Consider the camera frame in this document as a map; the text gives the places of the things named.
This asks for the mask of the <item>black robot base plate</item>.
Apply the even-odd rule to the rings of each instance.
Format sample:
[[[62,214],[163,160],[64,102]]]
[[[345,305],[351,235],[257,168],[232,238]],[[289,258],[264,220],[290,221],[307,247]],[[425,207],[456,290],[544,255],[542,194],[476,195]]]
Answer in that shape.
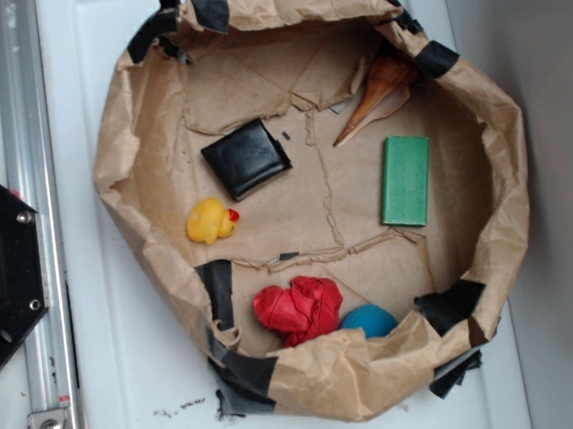
[[[0,184],[0,371],[48,309],[39,214]]]

